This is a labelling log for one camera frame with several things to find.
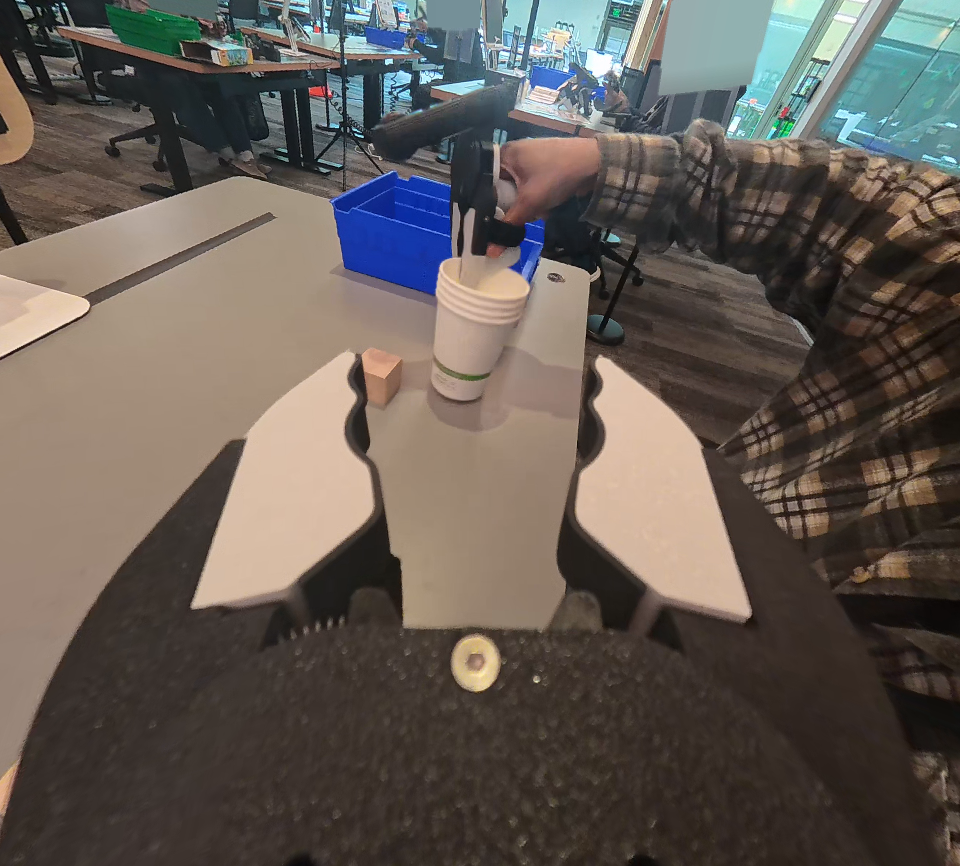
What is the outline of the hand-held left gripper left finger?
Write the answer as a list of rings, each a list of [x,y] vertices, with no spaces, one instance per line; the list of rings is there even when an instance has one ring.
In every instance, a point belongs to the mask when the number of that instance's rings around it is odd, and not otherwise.
[[[374,471],[348,433],[366,404],[343,352],[250,427],[191,601],[310,612],[307,583],[376,514]]]

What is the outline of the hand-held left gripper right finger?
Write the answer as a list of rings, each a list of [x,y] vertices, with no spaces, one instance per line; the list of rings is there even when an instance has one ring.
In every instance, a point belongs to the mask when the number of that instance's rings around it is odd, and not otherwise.
[[[593,598],[601,622],[753,614],[700,441],[606,357],[583,396],[558,570],[568,592]]]

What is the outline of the blue plastic bin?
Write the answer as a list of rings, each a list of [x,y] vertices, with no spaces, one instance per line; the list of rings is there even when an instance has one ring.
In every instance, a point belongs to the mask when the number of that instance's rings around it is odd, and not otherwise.
[[[433,294],[439,267],[452,256],[450,185],[389,172],[332,201],[342,264],[349,270]],[[528,282],[545,243],[541,221],[525,226],[519,249],[488,257],[488,267],[511,267]]]

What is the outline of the person's right forearm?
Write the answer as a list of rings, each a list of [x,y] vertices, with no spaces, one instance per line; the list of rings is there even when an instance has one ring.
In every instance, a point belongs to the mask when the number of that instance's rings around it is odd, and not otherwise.
[[[958,179],[812,140],[600,137],[586,219],[756,277],[813,342],[720,452],[830,584],[958,593]]]

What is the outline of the person's right hand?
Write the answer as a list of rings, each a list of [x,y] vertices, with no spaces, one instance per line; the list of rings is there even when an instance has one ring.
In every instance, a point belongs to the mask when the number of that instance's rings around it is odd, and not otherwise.
[[[500,151],[500,169],[515,187],[506,220],[523,225],[545,217],[571,197],[593,192],[601,166],[599,139],[512,140]]]

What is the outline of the black office chair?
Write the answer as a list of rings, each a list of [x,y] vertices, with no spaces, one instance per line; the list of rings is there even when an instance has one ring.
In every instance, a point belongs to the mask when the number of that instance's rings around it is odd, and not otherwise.
[[[644,283],[638,266],[629,265],[623,256],[625,248],[610,228],[598,228],[584,218],[589,201],[574,196],[549,212],[544,223],[543,255],[549,260],[566,263],[589,275],[591,284],[599,283],[599,297],[610,296],[604,261],[610,260],[625,269],[624,277],[640,287]]]

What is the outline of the tripod light stand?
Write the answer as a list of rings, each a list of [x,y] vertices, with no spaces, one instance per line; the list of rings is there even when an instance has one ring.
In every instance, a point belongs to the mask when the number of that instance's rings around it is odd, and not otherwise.
[[[312,161],[308,162],[308,167],[314,172],[318,173],[331,173],[335,171],[340,171],[342,175],[341,191],[345,192],[347,190],[347,147],[352,145],[355,147],[361,155],[366,158],[369,163],[372,165],[373,170],[376,174],[382,174],[383,170],[378,164],[376,157],[371,155],[366,149],[366,139],[362,133],[362,128],[357,126],[353,122],[350,110],[349,110],[349,70],[347,63],[347,50],[346,50],[346,13],[344,0],[336,0],[335,2],[336,12],[339,14],[339,19],[337,21],[337,30],[333,34],[335,37],[335,44],[330,47],[328,54],[332,56],[337,54],[337,66],[336,72],[338,73],[341,80],[341,122],[339,130],[336,134],[333,135],[332,139],[329,141],[327,146],[318,153],[317,157]],[[330,164],[328,162],[327,153],[330,152],[336,143],[342,145],[342,163],[340,165]]]

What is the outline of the colourful small carton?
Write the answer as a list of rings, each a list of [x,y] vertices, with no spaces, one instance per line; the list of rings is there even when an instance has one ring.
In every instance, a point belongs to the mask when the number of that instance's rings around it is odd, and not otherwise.
[[[179,47],[186,59],[210,63],[219,68],[247,66],[255,61],[254,52],[246,44],[200,39],[181,41]]]

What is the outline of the person in plaid shirt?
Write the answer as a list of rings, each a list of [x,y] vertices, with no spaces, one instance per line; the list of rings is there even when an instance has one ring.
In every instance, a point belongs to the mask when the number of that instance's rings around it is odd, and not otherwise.
[[[837,596],[903,728],[938,864],[959,863],[958,561],[905,554],[854,568]]]

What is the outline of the green plastic crate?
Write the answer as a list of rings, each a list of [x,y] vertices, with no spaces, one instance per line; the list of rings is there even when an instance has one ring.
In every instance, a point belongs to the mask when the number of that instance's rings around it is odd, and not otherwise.
[[[202,38],[198,20],[158,10],[138,12],[114,4],[104,6],[107,22],[120,42],[139,49],[182,57],[183,43]]]

